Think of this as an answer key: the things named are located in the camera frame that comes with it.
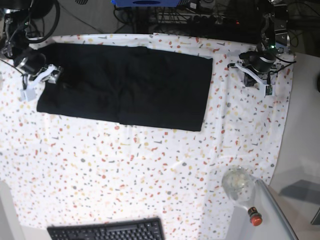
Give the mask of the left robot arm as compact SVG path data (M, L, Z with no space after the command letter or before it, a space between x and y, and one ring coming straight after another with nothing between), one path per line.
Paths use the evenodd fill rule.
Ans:
M282 0L260 0L257 10L261 14L260 40L255 50L242 52L239 60L227 65L244 74L245 87L257 87L263 96L274 96L274 78L283 69L293 65L281 55L289 51L290 37L287 23L287 4Z

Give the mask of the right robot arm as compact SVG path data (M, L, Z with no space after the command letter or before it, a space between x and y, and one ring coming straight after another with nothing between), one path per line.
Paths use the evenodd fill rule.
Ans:
M39 39L28 38L32 20L47 15L55 8L50 31ZM45 42L56 30L61 15L60 3L50 0L2 0L0 2L0 60L22 76L21 101L36 99L36 86L41 82L56 84L63 72L61 66L47 63L46 56L30 44Z

